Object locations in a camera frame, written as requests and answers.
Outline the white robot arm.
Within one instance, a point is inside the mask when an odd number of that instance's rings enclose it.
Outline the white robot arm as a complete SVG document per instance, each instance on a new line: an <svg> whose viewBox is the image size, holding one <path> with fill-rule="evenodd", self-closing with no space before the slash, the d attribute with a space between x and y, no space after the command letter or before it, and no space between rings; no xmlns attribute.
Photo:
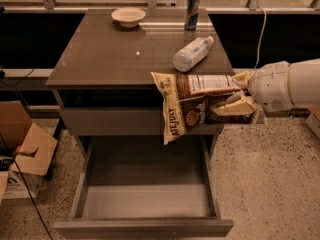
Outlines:
<svg viewBox="0 0 320 240"><path fill-rule="evenodd" d="M278 112L320 104L320 59L271 63L234 76L244 85L210 110L220 116Z"/></svg>

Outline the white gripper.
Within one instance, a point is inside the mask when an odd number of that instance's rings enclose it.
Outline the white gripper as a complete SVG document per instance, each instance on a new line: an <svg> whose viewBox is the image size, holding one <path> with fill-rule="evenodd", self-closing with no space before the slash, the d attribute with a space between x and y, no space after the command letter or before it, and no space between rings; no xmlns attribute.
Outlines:
<svg viewBox="0 0 320 240"><path fill-rule="evenodd" d="M283 61L267 64L255 72L237 73L233 79L241 88L248 88L251 96L238 91L225 101L211 105L210 111L219 116L250 115L259 110L259 104L267 112L290 110L293 103L288 87L289 66Z"/></svg>

